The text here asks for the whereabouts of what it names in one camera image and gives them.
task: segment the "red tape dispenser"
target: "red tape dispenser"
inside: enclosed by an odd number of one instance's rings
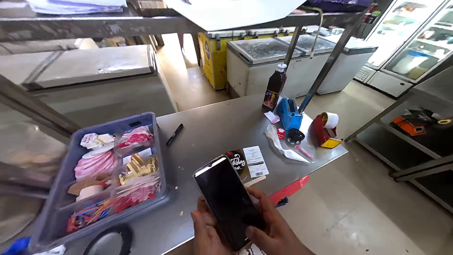
[[[343,142],[337,138],[337,124],[338,115],[334,113],[322,113],[314,118],[311,128],[321,147],[332,149]]]

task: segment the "chocolate syrup bottle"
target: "chocolate syrup bottle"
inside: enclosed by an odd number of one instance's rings
[[[274,74],[269,78],[267,83],[266,94],[264,95],[263,109],[273,111],[277,107],[279,95],[282,92],[286,81],[286,64],[278,64]]]

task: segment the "blue tape dispenser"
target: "blue tape dispenser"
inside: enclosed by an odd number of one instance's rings
[[[277,115],[280,116],[280,120],[282,121],[285,130],[300,128],[303,115],[297,110],[296,99],[282,98],[277,105]]]

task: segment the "glass refrigerator door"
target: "glass refrigerator door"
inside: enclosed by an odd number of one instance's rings
[[[385,67],[413,81],[424,76],[453,50],[453,1]]]
[[[443,0],[396,0],[367,41],[378,45],[368,64],[380,68],[431,16]]]

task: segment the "concrete floor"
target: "concrete floor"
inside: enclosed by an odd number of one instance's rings
[[[179,110],[227,99],[224,91],[210,87],[195,64],[189,35],[180,61],[176,35],[165,35],[164,40],[159,56],[177,74],[165,70]],[[312,118],[337,113],[338,136],[344,138],[393,102],[352,81],[341,92],[316,95],[306,113]],[[394,182],[389,167],[360,145],[345,146],[350,153],[311,174],[308,184],[279,207],[299,239],[317,255],[453,254],[453,215],[410,184]],[[192,242],[170,254],[192,254]]]

